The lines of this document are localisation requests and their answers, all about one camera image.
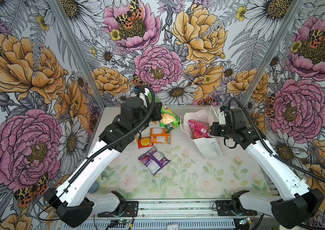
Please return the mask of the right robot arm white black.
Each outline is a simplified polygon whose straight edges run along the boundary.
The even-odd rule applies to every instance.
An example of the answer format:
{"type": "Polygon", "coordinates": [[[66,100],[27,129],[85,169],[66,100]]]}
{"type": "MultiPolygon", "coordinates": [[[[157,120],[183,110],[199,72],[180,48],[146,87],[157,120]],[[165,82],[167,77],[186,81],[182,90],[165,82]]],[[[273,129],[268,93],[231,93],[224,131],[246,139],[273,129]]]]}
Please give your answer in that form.
{"type": "Polygon", "coordinates": [[[278,155],[265,135],[246,125],[240,109],[222,106],[219,121],[211,125],[210,134],[240,145],[261,166],[278,191],[278,195],[273,197],[260,196],[248,190],[236,192],[230,202],[233,213],[256,211],[275,218],[287,229],[299,226],[316,214],[324,195],[318,189],[311,189],[304,179],[277,159],[278,155]]]}

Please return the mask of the pink chips bag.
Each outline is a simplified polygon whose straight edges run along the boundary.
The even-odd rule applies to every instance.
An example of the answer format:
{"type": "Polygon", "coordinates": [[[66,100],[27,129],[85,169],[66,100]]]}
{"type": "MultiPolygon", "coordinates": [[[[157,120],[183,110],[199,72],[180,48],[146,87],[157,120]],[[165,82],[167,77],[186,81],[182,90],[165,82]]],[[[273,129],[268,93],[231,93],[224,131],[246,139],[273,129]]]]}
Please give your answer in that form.
{"type": "Polygon", "coordinates": [[[194,139],[210,138],[210,129],[204,123],[191,119],[188,121],[188,124],[194,139]]]}

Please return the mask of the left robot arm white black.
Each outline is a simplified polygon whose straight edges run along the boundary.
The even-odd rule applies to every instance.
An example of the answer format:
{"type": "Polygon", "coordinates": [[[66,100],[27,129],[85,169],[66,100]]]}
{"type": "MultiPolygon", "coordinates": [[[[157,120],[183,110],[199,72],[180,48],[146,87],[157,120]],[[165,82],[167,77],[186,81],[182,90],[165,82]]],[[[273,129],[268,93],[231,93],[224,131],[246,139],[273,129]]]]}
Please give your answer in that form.
{"type": "Polygon", "coordinates": [[[58,188],[50,188],[45,200],[56,211],[61,221],[78,227],[91,215],[107,213],[119,216],[125,209],[125,198],[117,191],[91,195],[89,189],[96,179],[126,147],[135,135],[149,127],[150,122],[161,120],[162,103],[148,98],[128,98],[111,124],[99,136],[91,153],[77,170],[58,188]]]}

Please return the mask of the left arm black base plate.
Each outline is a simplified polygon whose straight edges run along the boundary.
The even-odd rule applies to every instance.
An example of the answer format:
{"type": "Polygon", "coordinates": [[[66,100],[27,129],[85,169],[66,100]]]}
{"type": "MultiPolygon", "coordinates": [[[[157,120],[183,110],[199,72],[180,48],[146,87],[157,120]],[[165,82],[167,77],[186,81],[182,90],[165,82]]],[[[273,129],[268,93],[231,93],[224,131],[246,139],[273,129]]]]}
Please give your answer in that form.
{"type": "Polygon", "coordinates": [[[115,211],[103,212],[97,214],[99,218],[111,218],[111,217],[136,217],[138,215],[138,201],[125,201],[121,202],[115,211]]]}

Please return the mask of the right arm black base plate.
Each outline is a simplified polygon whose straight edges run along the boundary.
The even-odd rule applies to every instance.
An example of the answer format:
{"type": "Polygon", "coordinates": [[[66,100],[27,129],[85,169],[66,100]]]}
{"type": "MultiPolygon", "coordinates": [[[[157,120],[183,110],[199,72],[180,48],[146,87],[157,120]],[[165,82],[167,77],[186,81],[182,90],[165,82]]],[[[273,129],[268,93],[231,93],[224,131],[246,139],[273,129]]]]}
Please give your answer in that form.
{"type": "Polygon", "coordinates": [[[217,200],[211,209],[216,211],[218,216],[256,216],[257,212],[247,210],[237,200],[217,200]]]}

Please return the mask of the white paper bag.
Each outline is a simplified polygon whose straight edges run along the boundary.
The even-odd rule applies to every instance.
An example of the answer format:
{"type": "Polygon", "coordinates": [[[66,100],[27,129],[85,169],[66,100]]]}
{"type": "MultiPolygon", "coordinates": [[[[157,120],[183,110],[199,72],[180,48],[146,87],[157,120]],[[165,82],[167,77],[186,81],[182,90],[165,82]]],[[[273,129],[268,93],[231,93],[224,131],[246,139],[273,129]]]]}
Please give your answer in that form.
{"type": "Polygon", "coordinates": [[[209,110],[202,109],[197,112],[185,113],[180,118],[180,127],[194,142],[205,159],[213,159],[223,155],[219,140],[210,134],[214,123],[214,107],[209,110]]]}

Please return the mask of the green Lays chips bag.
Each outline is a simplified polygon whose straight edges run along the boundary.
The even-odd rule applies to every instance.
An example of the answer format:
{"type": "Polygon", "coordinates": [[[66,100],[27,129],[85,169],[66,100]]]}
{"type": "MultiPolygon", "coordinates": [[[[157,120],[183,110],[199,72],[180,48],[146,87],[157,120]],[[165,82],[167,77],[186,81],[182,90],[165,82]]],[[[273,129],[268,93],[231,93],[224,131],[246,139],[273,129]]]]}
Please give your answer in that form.
{"type": "Polygon", "coordinates": [[[152,114],[149,117],[148,124],[158,124],[160,128],[172,131],[180,126],[180,120],[175,113],[173,113],[157,96],[155,96],[155,104],[152,114]]]}

